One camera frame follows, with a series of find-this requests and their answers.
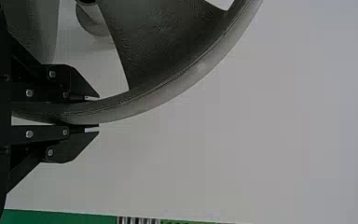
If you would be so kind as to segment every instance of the green board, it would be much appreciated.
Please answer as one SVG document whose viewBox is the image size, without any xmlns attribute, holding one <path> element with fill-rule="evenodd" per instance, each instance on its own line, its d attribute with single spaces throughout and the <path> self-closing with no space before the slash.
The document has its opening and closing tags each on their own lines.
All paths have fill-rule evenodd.
<svg viewBox="0 0 358 224">
<path fill-rule="evenodd" d="M 5 210 L 0 224 L 117 224 L 117 217 L 71 213 Z M 179 220 L 161 220 L 160 224 L 219 224 Z"/>
</svg>

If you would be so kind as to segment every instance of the white background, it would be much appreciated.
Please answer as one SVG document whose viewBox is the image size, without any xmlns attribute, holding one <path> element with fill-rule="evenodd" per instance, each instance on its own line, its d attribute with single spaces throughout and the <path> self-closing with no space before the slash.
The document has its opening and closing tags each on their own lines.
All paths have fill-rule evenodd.
<svg viewBox="0 0 358 224">
<path fill-rule="evenodd" d="M 117 54 L 79 27 L 73 2 L 62 1 L 57 62 L 102 96 L 125 91 Z M 35 169 L 7 208 L 358 223 L 358 0 L 265 0 L 194 88 L 100 130 L 75 161 Z"/>
</svg>

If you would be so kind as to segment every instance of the steering wheel rim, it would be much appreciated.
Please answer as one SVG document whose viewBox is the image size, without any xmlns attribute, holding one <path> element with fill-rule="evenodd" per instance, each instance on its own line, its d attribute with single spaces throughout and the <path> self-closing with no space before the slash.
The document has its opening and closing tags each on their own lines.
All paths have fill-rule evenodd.
<svg viewBox="0 0 358 224">
<path fill-rule="evenodd" d="M 229 53 L 249 26 L 262 0 L 236 0 L 213 28 L 196 60 L 169 76 L 156 77 L 129 91 L 105 99 L 76 104 L 13 103 L 13 115 L 22 119 L 70 124 L 100 124 L 132 117 L 186 91 L 205 77 Z"/>
</svg>

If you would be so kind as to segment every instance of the green surface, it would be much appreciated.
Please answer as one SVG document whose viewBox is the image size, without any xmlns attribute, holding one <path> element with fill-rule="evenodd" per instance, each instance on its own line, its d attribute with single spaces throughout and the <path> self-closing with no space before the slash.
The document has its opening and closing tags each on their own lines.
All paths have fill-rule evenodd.
<svg viewBox="0 0 358 224">
<path fill-rule="evenodd" d="M 116 217 L 5 210 L 0 224 L 116 224 Z"/>
</svg>

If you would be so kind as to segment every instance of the black metal frame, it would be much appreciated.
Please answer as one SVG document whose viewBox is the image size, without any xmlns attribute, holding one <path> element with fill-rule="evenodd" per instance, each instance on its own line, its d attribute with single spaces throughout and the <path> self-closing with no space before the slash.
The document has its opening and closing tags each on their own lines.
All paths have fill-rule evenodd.
<svg viewBox="0 0 358 224">
<path fill-rule="evenodd" d="M 7 31 L 0 10 L 0 216 L 7 193 L 40 162 L 72 161 L 98 135 L 86 132 L 91 126 L 11 126 L 11 102 L 72 104 L 87 96 L 99 97 L 74 67 L 40 64 Z"/>
</svg>

